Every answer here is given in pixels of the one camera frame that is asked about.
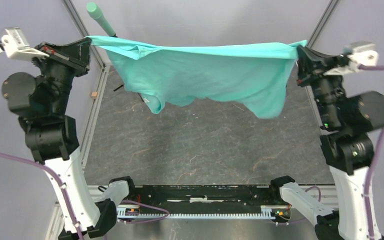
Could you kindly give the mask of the teal t-shirt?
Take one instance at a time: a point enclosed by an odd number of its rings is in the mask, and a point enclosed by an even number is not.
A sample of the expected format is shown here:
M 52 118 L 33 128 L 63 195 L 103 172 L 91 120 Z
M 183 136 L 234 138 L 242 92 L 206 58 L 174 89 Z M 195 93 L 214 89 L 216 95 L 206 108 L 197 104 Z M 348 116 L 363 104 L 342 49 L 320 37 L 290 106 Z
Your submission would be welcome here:
M 142 95 L 150 111 L 167 103 L 184 107 L 196 99 L 237 102 L 257 118 L 280 115 L 286 86 L 302 40 L 226 46 L 158 46 L 92 35 L 126 86 Z

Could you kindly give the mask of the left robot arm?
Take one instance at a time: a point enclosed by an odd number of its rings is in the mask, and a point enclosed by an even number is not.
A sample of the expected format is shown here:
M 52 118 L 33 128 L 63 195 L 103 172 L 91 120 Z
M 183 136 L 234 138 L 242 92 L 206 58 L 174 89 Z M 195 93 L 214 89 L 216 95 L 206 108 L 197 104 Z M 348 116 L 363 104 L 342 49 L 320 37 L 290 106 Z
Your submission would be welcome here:
M 137 198 L 128 176 L 112 179 L 96 199 L 84 177 L 76 121 L 66 109 L 74 78 L 90 69 L 91 42 L 89 38 L 64 45 L 42 42 L 25 49 L 23 56 L 40 75 L 16 72 L 1 88 L 8 109 L 18 116 L 33 160 L 44 168 L 57 196 L 64 215 L 61 240 L 104 236 L 117 222 L 117 206 Z

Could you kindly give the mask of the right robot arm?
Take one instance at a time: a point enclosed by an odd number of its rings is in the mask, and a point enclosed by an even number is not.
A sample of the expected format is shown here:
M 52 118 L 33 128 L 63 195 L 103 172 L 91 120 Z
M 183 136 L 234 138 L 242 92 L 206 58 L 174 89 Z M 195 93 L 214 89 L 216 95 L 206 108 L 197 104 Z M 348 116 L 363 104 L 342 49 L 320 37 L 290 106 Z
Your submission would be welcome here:
M 322 205 L 290 176 L 273 179 L 269 199 L 295 207 L 314 227 L 320 240 L 381 240 L 366 181 L 375 149 L 368 133 L 384 128 L 384 95 L 367 91 L 347 96 L 343 76 L 375 67 L 379 55 L 370 42 L 356 42 L 340 55 L 299 46 L 300 87 L 310 87 L 321 120 L 320 147 L 332 174 L 338 209 Z

